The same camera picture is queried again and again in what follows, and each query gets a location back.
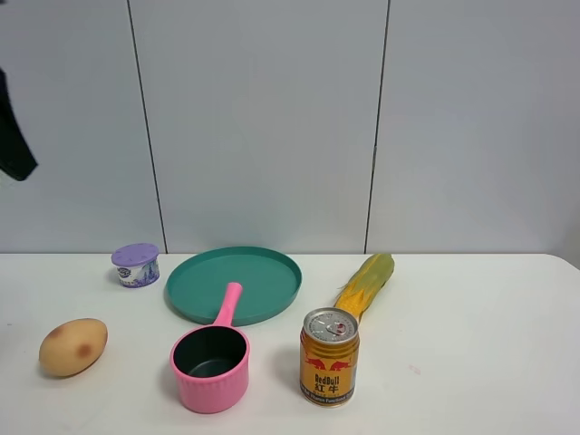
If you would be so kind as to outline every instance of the corn husk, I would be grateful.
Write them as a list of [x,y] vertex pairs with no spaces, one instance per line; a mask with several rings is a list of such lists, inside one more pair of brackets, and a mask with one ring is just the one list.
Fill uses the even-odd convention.
[[390,254],[370,256],[344,286],[334,306],[348,311],[360,322],[394,270],[395,262]]

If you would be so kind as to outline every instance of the yogurt cup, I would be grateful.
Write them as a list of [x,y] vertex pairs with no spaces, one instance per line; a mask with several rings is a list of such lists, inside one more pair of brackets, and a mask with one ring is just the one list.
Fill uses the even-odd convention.
[[157,281],[160,277],[159,254],[159,249],[151,243],[127,245],[113,252],[111,261],[117,267],[121,285],[137,288]]

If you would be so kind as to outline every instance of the pink saucepan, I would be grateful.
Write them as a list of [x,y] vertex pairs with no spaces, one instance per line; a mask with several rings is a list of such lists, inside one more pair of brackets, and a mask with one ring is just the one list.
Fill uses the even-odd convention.
[[192,411],[224,411],[246,392],[250,343],[231,326],[241,294],[240,284],[229,283],[216,321],[186,333],[171,349],[181,402]]

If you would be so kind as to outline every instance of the play kitchen toy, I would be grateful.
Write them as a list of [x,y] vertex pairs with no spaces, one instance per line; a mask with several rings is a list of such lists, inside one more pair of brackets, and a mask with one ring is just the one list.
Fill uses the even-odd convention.
[[173,307],[198,324],[211,324],[227,283],[244,287],[233,325],[255,324],[283,312],[296,298],[302,273],[288,256],[271,249],[234,246],[193,256],[169,276]]
[[186,333],[171,350],[181,402],[192,411],[224,411],[246,392],[250,344],[231,326],[241,294],[242,285],[229,283],[216,321]]
[[334,306],[349,312],[360,322],[394,270],[395,262],[390,254],[370,256],[349,279]]
[[160,277],[159,254],[159,249],[151,243],[127,245],[113,252],[111,261],[117,267],[121,285],[137,288],[157,281]]
[[341,291],[334,307],[313,310],[304,318],[300,389],[309,401],[337,406],[353,396],[359,322],[393,271],[391,255],[370,256]]
[[100,320],[72,320],[46,335],[38,352],[38,360],[46,374],[72,376],[99,359],[107,338],[107,326]]

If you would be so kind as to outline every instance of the table surface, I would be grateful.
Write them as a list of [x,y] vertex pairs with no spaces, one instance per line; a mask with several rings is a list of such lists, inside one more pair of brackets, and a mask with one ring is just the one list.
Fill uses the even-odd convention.
[[[0,431],[192,433],[580,433],[580,271],[544,255],[395,256],[395,273],[362,318],[353,398],[325,409],[298,389],[304,315],[330,305],[365,256],[292,256],[304,282],[295,302],[243,328],[250,385],[235,407],[187,411],[169,351],[193,323],[165,304],[161,279],[117,284],[107,255],[0,256]],[[54,380],[38,347],[56,325],[103,320],[109,341],[86,372]]]

